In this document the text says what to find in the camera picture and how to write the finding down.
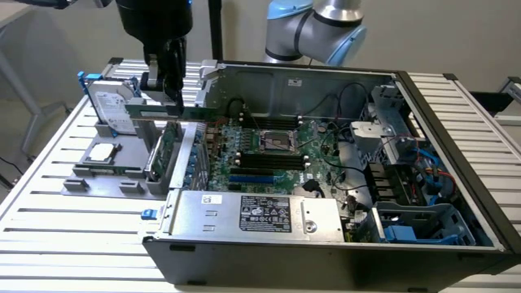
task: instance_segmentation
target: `capacitor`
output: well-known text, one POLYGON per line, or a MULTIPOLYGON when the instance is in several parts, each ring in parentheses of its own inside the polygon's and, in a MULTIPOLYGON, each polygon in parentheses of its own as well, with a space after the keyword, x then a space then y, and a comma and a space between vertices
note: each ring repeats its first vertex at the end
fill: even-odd
POLYGON ((321 122, 317 126, 317 131, 320 134, 324 134, 328 131, 328 123, 321 122))
POLYGON ((328 172, 328 174, 325 174, 325 183, 328 183, 328 185, 332 185, 332 172, 328 172))

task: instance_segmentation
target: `hard drive label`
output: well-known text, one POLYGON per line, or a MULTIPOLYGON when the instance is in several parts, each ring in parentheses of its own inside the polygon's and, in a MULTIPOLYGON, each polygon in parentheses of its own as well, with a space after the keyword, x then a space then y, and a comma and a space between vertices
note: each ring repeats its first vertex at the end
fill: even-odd
POLYGON ((241 197, 238 227, 242 231, 292 232, 288 197, 241 197))

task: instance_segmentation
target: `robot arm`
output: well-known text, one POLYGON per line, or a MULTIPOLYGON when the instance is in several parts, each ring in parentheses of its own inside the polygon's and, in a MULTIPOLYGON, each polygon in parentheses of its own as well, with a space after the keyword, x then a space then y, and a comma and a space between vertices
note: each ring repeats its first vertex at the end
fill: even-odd
MULTIPOLYGON (((102 8, 112 0, 16 0, 64 9, 76 2, 94 2, 102 8)), ((192 0, 116 0, 122 27, 144 44, 149 72, 141 76, 141 90, 158 102, 174 104, 182 114, 182 78, 185 76, 185 36, 192 30, 192 0)))
POLYGON ((273 0, 268 9, 265 62, 298 63, 306 56, 338 66, 365 39, 361 0, 273 0))

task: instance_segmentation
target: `slotted metal table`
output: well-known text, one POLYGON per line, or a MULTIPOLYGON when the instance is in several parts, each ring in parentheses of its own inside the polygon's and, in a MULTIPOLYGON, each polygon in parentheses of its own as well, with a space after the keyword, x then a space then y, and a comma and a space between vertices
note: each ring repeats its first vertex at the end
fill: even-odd
MULTIPOLYGON (((144 70, 137 60, 118 68, 144 70)), ((189 63, 185 96, 193 96, 198 64, 189 63)), ((482 182, 521 231, 518 146, 457 81, 410 74, 482 182)), ((274 292, 274 290, 173 286, 141 246, 144 209, 161 201, 69 197, 62 180, 96 135, 96 116, 82 98, 33 165, 0 205, 0 291, 17 292, 274 292)), ((474 275, 444 293, 518 293, 521 266, 501 275, 474 275)))

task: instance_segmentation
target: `blue latch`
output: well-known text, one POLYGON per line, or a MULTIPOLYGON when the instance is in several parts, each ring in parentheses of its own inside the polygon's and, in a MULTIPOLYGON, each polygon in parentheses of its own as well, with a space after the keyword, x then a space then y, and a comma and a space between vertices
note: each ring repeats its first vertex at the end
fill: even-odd
POLYGON ((85 76, 85 79, 90 80, 90 81, 98 81, 100 79, 102 79, 104 76, 98 73, 89 73, 86 76, 85 76))
POLYGON ((141 220, 157 220, 157 210, 146 209, 141 212, 141 220))
POLYGON ((416 243, 434 245, 457 245, 457 235, 448 235, 442 239, 417 239, 413 227, 389 226, 384 229, 385 238, 390 243, 416 243))

